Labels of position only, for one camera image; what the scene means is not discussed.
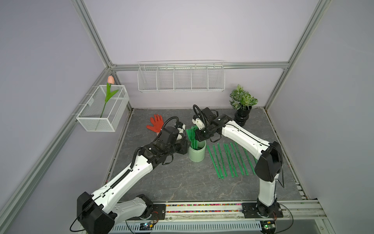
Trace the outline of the aluminium front rail frame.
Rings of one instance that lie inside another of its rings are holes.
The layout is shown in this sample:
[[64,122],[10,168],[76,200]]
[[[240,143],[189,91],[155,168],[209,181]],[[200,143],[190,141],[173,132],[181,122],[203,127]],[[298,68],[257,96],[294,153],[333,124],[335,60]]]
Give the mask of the aluminium front rail frame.
[[[316,200],[282,201],[282,218],[245,218],[242,203],[249,201],[221,202],[164,202],[166,215],[164,220],[125,220],[127,222],[145,222],[151,227],[159,222],[212,222],[212,221],[259,221],[261,231],[221,232],[221,233],[166,233],[166,234],[333,234],[335,233],[320,203]],[[87,234],[81,226],[78,233]]]

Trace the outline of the pink artificial tulip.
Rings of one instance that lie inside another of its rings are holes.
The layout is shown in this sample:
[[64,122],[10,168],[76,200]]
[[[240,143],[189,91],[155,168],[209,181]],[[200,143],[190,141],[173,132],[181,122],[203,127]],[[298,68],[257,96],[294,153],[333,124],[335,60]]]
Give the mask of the pink artificial tulip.
[[115,84],[115,78],[113,76],[108,76],[107,84],[106,84],[106,97],[105,97],[105,102],[104,102],[104,106],[103,106],[100,118],[103,117],[106,104],[108,103],[108,101],[118,92],[117,89],[114,91],[111,91],[111,86],[114,84]]

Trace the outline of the bundle of green wrapped straws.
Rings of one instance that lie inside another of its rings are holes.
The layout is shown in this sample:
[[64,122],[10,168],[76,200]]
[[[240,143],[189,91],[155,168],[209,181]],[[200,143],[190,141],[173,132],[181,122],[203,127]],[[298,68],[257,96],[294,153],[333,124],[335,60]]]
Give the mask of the bundle of green wrapped straws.
[[195,131],[198,130],[197,126],[193,126],[190,129],[186,130],[188,138],[191,142],[191,148],[194,150],[198,149],[198,140],[196,139]]

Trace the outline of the light green metal cup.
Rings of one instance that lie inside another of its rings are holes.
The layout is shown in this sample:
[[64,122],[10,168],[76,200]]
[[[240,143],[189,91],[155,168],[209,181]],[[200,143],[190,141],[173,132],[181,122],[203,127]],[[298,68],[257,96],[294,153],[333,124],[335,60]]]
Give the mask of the light green metal cup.
[[206,141],[194,140],[188,151],[189,158],[192,162],[201,162],[205,158]]

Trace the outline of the green plant in black pot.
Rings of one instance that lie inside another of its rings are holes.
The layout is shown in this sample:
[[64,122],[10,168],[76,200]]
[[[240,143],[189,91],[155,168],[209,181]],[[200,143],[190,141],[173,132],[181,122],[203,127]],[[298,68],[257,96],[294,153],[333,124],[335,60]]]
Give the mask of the green plant in black pot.
[[252,107],[258,104],[258,99],[250,95],[248,91],[245,91],[240,84],[232,90],[230,98],[230,105],[236,110],[234,121],[243,127],[249,119]]

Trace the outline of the white mesh side basket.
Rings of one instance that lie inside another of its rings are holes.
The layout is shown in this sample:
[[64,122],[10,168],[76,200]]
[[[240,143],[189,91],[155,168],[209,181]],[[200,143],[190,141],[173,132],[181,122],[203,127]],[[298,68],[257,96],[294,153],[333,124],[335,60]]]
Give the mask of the white mesh side basket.
[[76,116],[87,132],[115,132],[129,102],[123,85],[99,85]]

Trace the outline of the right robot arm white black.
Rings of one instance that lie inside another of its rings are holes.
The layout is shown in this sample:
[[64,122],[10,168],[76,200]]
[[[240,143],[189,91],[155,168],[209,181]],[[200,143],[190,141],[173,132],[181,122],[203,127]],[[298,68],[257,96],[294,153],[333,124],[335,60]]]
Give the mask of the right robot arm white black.
[[268,217],[278,210],[276,197],[276,180],[282,171],[283,158],[281,146],[263,140],[237,124],[231,117],[213,113],[208,107],[201,110],[193,105],[195,115],[192,122],[198,127],[195,137],[198,141],[210,139],[214,134],[227,137],[244,149],[257,160],[254,168],[259,178],[259,195],[257,212],[261,217]]

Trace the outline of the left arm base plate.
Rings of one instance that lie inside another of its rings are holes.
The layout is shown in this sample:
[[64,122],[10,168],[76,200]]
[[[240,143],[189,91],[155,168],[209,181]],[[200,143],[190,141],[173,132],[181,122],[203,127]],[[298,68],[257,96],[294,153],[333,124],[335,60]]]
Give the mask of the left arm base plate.
[[147,208],[139,217],[132,217],[129,220],[164,220],[166,215],[166,205],[153,204],[151,208]]

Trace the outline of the red work glove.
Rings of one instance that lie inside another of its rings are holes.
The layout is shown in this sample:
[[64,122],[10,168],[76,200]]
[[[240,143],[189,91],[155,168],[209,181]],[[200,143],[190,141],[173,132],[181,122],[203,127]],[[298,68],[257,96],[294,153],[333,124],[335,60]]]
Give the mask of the red work glove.
[[151,125],[147,125],[146,128],[155,132],[157,135],[161,132],[164,126],[164,120],[161,115],[154,115],[150,118]]

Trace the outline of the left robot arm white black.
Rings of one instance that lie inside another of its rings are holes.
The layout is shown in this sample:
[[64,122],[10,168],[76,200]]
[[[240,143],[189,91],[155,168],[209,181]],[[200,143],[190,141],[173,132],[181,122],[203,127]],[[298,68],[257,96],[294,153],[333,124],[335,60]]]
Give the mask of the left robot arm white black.
[[120,203],[119,200],[158,165],[168,165],[168,156],[185,155],[189,148],[185,125],[164,127],[151,143],[138,147],[131,163],[111,181],[93,193],[77,199],[77,221],[88,234],[107,234],[120,222],[153,215],[153,202],[145,195]]

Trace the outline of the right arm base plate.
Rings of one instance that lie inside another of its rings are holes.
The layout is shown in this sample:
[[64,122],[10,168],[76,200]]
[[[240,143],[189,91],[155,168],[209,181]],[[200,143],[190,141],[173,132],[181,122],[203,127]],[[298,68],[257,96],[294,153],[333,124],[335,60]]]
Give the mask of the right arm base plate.
[[245,218],[282,218],[283,213],[278,202],[274,202],[270,207],[256,202],[242,203],[242,213]]

